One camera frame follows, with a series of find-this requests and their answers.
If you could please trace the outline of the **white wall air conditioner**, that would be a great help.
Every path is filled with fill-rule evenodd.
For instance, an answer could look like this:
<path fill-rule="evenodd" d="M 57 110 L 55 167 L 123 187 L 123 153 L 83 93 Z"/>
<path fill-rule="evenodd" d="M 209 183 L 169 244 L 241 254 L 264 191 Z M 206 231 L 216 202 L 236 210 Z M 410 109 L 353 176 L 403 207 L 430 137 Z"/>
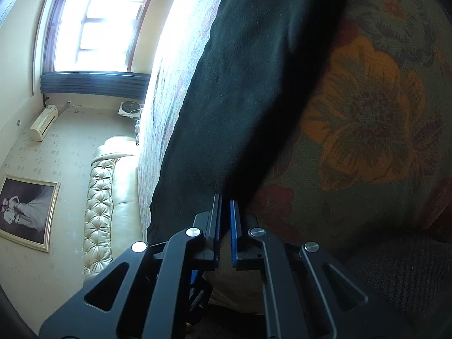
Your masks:
<path fill-rule="evenodd" d="M 30 140 L 41 142 L 58 117 L 59 112 L 55 105 L 45 107 L 29 129 Z"/>

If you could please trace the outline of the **cream tufted leather headboard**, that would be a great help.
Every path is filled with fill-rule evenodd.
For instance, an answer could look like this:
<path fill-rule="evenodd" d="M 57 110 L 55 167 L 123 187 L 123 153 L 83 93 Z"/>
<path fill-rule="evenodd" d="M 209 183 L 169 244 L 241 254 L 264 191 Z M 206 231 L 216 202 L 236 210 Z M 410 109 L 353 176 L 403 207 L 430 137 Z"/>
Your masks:
<path fill-rule="evenodd" d="M 134 138 L 109 138 L 94 153 L 84 215 L 84 284 L 142 240 L 137 165 Z"/>

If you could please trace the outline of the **gold framed wedding photo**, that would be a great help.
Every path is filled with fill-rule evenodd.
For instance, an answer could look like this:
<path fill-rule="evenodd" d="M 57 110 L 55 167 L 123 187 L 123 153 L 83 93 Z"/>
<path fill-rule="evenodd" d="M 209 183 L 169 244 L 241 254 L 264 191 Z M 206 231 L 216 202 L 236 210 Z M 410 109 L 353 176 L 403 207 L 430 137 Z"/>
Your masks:
<path fill-rule="evenodd" d="M 1 180 L 1 237 L 48 253 L 58 182 L 5 175 Z"/>

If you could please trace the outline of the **white round wall clock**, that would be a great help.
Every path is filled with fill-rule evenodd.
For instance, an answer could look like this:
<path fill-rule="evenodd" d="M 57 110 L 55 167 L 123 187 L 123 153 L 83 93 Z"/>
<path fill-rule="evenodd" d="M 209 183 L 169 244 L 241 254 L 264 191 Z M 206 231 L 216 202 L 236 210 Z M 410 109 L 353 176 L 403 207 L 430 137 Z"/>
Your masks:
<path fill-rule="evenodd" d="M 118 114 L 129 118 L 138 118 L 142 111 L 142 104 L 135 101 L 121 102 Z"/>

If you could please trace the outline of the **black studded pants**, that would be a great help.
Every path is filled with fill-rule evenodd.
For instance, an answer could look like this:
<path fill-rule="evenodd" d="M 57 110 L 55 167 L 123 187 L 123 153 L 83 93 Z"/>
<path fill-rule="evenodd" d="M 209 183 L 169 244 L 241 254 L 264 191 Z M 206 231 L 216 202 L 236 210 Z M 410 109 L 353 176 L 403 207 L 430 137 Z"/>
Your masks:
<path fill-rule="evenodd" d="M 348 0 L 221 0 L 171 135 L 151 243 L 220 194 L 249 207 L 319 82 Z"/>

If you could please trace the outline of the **dark blue window curtain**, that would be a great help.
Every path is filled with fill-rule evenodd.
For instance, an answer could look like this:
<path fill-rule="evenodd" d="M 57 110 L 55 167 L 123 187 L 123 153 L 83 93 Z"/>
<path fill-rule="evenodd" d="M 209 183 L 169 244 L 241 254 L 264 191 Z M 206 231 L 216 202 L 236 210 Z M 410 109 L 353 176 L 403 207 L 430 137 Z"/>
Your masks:
<path fill-rule="evenodd" d="M 55 71 L 41 74 L 43 94 L 88 94 L 141 100 L 150 75 L 122 71 Z"/>

